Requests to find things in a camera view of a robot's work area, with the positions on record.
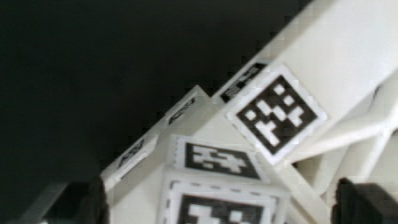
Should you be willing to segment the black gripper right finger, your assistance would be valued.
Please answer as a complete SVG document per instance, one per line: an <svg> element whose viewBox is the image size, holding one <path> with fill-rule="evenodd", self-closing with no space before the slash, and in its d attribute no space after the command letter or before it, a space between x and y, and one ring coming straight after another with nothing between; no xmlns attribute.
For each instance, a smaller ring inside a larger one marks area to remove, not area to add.
<svg viewBox="0 0 398 224"><path fill-rule="evenodd" d="M398 224L398 201L375 183L340 179L333 224Z"/></svg>

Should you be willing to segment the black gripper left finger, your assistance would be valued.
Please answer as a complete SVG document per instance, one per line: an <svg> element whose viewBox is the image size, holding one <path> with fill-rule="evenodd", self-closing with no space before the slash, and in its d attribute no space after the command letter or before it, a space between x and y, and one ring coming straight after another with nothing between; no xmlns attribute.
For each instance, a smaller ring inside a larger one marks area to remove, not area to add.
<svg viewBox="0 0 398 224"><path fill-rule="evenodd" d="M48 185L18 219L18 224L111 224L105 185L87 182Z"/></svg>

